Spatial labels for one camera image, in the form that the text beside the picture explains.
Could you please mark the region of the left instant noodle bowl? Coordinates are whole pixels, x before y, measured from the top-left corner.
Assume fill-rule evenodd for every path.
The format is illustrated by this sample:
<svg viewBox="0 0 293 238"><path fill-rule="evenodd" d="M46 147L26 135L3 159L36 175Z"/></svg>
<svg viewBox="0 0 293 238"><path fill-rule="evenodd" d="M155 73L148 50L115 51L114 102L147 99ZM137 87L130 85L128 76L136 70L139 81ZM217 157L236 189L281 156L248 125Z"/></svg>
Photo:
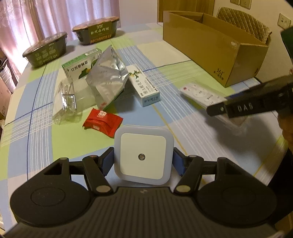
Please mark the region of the left instant noodle bowl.
<svg viewBox="0 0 293 238"><path fill-rule="evenodd" d="M39 41L25 50L23 58L27 58L33 68L39 68L66 53L67 32L62 31Z"/></svg>

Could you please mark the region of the right instant noodle bowl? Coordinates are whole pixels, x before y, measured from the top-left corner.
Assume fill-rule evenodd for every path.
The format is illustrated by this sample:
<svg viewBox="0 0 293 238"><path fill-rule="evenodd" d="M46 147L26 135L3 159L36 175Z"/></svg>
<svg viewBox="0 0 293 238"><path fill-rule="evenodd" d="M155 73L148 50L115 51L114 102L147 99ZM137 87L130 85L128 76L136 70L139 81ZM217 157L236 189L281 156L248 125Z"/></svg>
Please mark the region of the right instant noodle bowl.
<svg viewBox="0 0 293 238"><path fill-rule="evenodd" d="M119 20L117 16L94 19L74 26L72 31L82 45L91 45L113 38Z"/></svg>

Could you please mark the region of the pink lace curtain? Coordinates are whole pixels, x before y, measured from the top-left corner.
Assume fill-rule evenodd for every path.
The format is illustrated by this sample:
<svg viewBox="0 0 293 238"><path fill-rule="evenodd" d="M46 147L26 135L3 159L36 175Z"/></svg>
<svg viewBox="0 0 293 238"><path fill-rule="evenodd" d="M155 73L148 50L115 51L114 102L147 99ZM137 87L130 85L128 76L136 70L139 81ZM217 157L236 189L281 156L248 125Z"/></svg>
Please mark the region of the pink lace curtain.
<svg viewBox="0 0 293 238"><path fill-rule="evenodd" d="M20 77L28 61L22 54L40 40L102 17L119 16L118 1L1 1L1 49Z"/></svg>

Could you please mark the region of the silver foil bag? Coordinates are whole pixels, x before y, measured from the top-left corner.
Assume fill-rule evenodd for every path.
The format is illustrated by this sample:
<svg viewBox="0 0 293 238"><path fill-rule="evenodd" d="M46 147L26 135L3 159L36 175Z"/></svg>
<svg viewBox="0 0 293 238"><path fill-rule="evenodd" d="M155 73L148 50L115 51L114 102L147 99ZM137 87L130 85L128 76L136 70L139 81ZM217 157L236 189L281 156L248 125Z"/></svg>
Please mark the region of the silver foil bag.
<svg viewBox="0 0 293 238"><path fill-rule="evenodd" d="M125 89L129 73L116 51L109 46L86 77L99 110L105 110Z"/></svg>

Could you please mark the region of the instant noodle bowl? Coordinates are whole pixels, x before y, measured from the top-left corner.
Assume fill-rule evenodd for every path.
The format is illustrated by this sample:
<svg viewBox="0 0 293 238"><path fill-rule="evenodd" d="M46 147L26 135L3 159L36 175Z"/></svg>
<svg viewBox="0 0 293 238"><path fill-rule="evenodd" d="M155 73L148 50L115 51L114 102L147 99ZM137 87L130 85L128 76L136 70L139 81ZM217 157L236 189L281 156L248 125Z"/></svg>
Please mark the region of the instant noodle bowl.
<svg viewBox="0 0 293 238"><path fill-rule="evenodd" d="M117 16L94 19L74 26L72 31L82 45L91 45L113 38L119 20Z"/></svg>
<svg viewBox="0 0 293 238"><path fill-rule="evenodd" d="M66 53L67 32L62 31L39 41L25 50L23 58L27 58L33 68L39 68Z"/></svg>

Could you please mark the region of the double wall socket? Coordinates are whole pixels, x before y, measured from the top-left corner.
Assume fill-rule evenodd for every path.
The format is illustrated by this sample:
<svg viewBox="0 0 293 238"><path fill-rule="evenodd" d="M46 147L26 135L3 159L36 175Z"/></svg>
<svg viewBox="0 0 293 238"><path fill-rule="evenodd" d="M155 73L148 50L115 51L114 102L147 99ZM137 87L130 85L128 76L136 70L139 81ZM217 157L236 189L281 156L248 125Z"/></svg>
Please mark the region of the double wall socket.
<svg viewBox="0 0 293 238"><path fill-rule="evenodd" d="M239 5L246 9L251 9L251 0L230 0L230 3Z"/></svg>

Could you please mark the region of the white remote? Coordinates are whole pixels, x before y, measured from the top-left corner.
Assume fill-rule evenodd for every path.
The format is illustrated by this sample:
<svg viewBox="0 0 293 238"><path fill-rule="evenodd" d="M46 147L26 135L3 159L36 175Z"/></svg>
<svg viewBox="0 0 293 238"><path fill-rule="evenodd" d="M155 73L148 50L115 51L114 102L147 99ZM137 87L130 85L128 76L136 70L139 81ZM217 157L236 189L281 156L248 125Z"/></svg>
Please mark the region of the white remote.
<svg viewBox="0 0 293 238"><path fill-rule="evenodd" d="M207 107L210 105L214 105L214 104L226 101L226 98L220 96L219 94L215 92L205 89L196 83L188 83L182 86L179 89L179 91L184 96L195 101L204 109L207 109ZM247 121L246 116L239 117L239 118L228 118L227 114L218 115L216 116L216 118L222 121L223 123L225 123L226 125L237 126L237 127L242 126Z"/></svg>

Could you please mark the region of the white square night light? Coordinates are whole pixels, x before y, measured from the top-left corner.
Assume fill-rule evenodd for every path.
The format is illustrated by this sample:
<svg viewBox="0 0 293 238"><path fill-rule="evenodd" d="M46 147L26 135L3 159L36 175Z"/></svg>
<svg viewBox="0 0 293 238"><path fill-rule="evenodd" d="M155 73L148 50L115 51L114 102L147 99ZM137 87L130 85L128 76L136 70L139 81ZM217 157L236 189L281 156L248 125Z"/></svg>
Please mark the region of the white square night light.
<svg viewBox="0 0 293 238"><path fill-rule="evenodd" d="M114 136L114 169L125 181L163 185L171 175L174 138L163 127L124 125Z"/></svg>

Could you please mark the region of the red candy packet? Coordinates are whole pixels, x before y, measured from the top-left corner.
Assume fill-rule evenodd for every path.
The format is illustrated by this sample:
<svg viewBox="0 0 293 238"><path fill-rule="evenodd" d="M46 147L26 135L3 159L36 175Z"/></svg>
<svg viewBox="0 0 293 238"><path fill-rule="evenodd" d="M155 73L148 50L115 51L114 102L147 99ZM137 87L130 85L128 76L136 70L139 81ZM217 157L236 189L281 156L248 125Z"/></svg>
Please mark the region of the red candy packet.
<svg viewBox="0 0 293 238"><path fill-rule="evenodd" d="M120 116L93 108L82 127L84 129L91 128L97 130L110 138L114 138L114 135L122 121L123 118Z"/></svg>

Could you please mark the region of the single wall socket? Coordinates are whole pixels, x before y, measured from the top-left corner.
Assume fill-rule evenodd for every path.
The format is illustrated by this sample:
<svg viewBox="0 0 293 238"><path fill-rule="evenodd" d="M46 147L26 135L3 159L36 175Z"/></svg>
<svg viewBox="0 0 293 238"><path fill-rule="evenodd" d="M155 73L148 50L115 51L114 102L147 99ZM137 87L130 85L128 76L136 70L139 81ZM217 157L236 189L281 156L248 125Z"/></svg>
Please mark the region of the single wall socket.
<svg viewBox="0 0 293 238"><path fill-rule="evenodd" d="M280 13L279 17L278 17L277 25L280 26L283 29L287 29L291 25L291 20L288 17L286 17L286 16L284 16L283 14Z"/></svg>

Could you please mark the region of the cardboard box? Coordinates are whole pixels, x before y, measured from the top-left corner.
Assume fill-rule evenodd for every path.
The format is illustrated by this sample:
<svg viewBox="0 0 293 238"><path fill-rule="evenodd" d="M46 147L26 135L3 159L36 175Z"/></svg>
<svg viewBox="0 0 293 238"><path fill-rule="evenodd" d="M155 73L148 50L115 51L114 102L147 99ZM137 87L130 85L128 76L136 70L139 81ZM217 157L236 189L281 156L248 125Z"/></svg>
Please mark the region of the cardboard box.
<svg viewBox="0 0 293 238"><path fill-rule="evenodd" d="M165 11L163 40L223 87L255 77L268 46L246 31L205 13Z"/></svg>

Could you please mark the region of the green medicine box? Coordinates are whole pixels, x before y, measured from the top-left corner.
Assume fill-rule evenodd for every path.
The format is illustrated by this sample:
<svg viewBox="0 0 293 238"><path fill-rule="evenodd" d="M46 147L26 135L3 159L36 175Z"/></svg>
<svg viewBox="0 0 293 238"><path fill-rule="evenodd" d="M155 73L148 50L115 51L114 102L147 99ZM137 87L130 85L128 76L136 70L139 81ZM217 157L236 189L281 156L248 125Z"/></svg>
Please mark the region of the green medicine box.
<svg viewBox="0 0 293 238"><path fill-rule="evenodd" d="M78 80L87 76L101 54L101 49L94 48L93 50L83 53L62 64L66 77L71 78L72 80Z"/></svg>

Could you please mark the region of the checked tablecloth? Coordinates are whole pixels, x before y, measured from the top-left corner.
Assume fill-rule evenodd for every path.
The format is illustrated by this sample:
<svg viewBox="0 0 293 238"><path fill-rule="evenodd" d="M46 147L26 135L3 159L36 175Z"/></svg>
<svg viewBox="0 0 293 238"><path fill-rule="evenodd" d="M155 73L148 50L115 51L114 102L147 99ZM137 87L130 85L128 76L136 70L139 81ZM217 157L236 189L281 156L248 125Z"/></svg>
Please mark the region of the checked tablecloth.
<svg viewBox="0 0 293 238"><path fill-rule="evenodd" d="M1 215L6 230L16 223L10 209L12 193L29 178L60 157L79 161L102 154L113 139L103 133L84 129L89 115L85 110L74 122L55 124L53 98L61 80L62 64L92 50L78 40L69 41L61 58L33 69L28 65L11 95L1 137ZM276 172L287 143L278 126L276 113L250 117L241 133L235 133L217 118L180 93L190 82L202 84L223 96L247 89L257 83L250 79L224 88L199 65L162 39L157 23L119 29L114 38L96 45L102 50L112 46L126 65L136 65L160 91L159 102L142 107L131 86L108 108L123 118L124 125L164 127L174 137L174 145L184 154L205 160L226 157L267 184Z"/></svg>

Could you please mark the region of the wooden door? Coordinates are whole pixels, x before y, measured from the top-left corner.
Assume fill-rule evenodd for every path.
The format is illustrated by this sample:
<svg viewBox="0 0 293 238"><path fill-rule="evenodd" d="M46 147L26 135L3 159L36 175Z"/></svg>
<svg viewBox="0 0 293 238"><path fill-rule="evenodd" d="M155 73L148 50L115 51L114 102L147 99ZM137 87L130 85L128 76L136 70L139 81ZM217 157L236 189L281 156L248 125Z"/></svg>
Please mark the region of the wooden door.
<svg viewBox="0 0 293 238"><path fill-rule="evenodd" d="M163 22L163 12L166 11L192 11L213 14L214 0L158 0L157 22Z"/></svg>

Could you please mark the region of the white blue medicine box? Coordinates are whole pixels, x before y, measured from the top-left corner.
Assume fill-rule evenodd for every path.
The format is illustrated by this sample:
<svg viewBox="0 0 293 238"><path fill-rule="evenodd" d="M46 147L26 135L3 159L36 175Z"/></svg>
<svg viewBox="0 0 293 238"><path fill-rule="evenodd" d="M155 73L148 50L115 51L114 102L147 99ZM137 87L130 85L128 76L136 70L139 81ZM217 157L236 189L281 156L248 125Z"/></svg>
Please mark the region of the white blue medicine box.
<svg viewBox="0 0 293 238"><path fill-rule="evenodd" d="M145 73L135 65L126 66L129 73L129 81L132 84L135 96L142 107L160 101L160 91L147 78Z"/></svg>

